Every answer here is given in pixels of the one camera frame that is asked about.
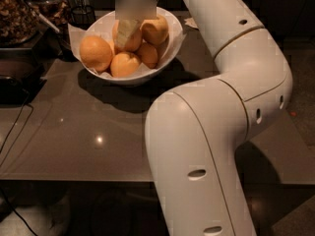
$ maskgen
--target black cable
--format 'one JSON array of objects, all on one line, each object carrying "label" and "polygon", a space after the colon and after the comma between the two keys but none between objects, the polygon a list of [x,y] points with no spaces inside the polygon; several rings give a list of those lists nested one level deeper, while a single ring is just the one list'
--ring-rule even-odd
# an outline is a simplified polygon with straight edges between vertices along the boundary
[{"label": "black cable", "polygon": [[[21,114],[22,114],[22,111],[23,111],[23,108],[24,108],[24,106],[26,105],[26,102],[29,100],[30,93],[29,93],[28,91],[26,91],[26,90],[25,90],[25,93],[27,94],[27,97],[26,97],[26,99],[24,100],[24,102],[22,103],[22,106],[21,106],[21,109],[20,109],[20,111],[19,111],[19,113],[18,113],[18,115],[17,115],[17,118],[15,119],[15,121],[14,121],[12,127],[10,128],[10,130],[9,130],[9,132],[8,132],[8,134],[7,134],[7,136],[5,137],[5,139],[4,139],[3,143],[2,143],[2,146],[0,147],[0,154],[1,154],[2,150],[3,150],[4,145],[5,145],[6,142],[7,142],[7,140],[8,140],[8,138],[9,138],[11,132],[13,131],[14,127],[16,126],[16,124],[17,124],[17,122],[18,122],[18,120],[19,120],[19,118],[20,118],[20,116],[21,116]],[[7,205],[8,205],[8,206],[10,207],[10,209],[13,211],[13,213],[14,213],[17,217],[20,218],[20,220],[26,225],[26,227],[29,229],[29,231],[30,231],[34,236],[38,236],[38,235],[31,229],[31,227],[28,225],[28,223],[23,219],[23,217],[22,217],[22,216],[16,211],[16,209],[12,206],[12,204],[10,203],[10,201],[9,201],[9,199],[8,199],[8,197],[7,197],[7,195],[4,193],[4,191],[2,190],[1,187],[0,187],[0,192],[1,192],[1,194],[2,194],[2,196],[3,196],[3,198],[4,198],[4,200],[5,200],[5,202],[7,203]]]}]

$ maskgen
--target white robotic arm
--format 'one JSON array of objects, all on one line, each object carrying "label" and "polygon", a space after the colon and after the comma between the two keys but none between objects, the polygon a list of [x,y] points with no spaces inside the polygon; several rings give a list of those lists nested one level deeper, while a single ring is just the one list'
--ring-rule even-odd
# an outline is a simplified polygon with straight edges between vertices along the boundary
[{"label": "white robotic arm", "polygon": [[241,0],[184,0],[220,75],[174,88],[148,112],[146,146],[170,235],[256,235],[234,152],[284,111],[292,76]]}]

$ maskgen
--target white bowl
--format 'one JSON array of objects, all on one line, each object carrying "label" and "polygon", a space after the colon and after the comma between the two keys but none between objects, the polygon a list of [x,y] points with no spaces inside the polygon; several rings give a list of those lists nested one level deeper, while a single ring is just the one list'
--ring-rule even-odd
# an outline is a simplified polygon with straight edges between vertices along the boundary
[{"label": "white bowl", "polygon": [[[156,76],[160,73],[168,64],[169,62],[176,56],[177,52],[180,49],[180,46],[183,42],[184,35],[183,35],[183,28],[182,25],[179,23],[177,18],[171,14],[170,12],[157,7],[157,13],[163,15],[169,27],[169,37],[157,48],[158,53],[158,63],[154,69],[150,69],[144,64],[141,64],[139,69],[133,73],[132,75],[124,78],[113,78],[109,73],[103,72],[102,74],[98,74],[94,69],[85,68],[93,75],[108,81],[112,84],[121,85],[121,86],[138,86],[143,84]],[[74,30],[71,28],[70,30],[70,37],[73,38],[71,40],[71,47],[74,55],[80,60],[79,53],[79,39],[82,39],[85,35],[97,34],[102,36],[106,40],[111,40],[111,30],[115,23],[115,12],[110,12],[107,15],[98,19],[94,24],[92,24],[85,32],[81,34],[81,37],[74,36]]]}]

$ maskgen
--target bowl of oranges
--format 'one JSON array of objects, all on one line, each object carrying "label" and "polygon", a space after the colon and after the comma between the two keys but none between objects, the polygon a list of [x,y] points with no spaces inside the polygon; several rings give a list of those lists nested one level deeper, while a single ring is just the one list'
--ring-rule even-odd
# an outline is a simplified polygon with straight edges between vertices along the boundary
[{"label": "bowl of oranges", "polygon": [[113,11],[87,30],[69,26],[74,56],[91,74],[116,85],[138,86],[159,74],[184,39],[178,19],[160,7],[157,18],[142,21],[123,46],[117,44],[119,24]]}]

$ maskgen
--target oval hole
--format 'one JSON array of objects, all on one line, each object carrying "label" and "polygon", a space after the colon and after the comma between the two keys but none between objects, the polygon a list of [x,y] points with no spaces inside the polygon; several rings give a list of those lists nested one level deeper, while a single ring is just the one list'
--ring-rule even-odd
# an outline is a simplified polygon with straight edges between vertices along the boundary
[{"label": "oval hole", "polygon": [[240,22],[238,22],[240,25],[246,25],[247,24],[247,20],[241,20]]},{"label": "oval hole", "polygon": [[221,233],[222,233],[222,227],[220,227],[220,226],[209,227],[209,228],[204,230],[205,236],[215,236],[215,235],[219,235]]},{"label": "oval hole", "polygon": [[259,108],[256,111],[256,122],[257,124],[260,124],[262,122],[262,112]]},{"label": "oval hole", "polygon": [[280,109],[283,109],[284,108],[284,96],[282,95],[280,97],[280,106],[279,106]]},{"label": "oval hole", "polygon": [[197,169],[188,173],[189,180],[196,181],[206,176],[205,169]]}]

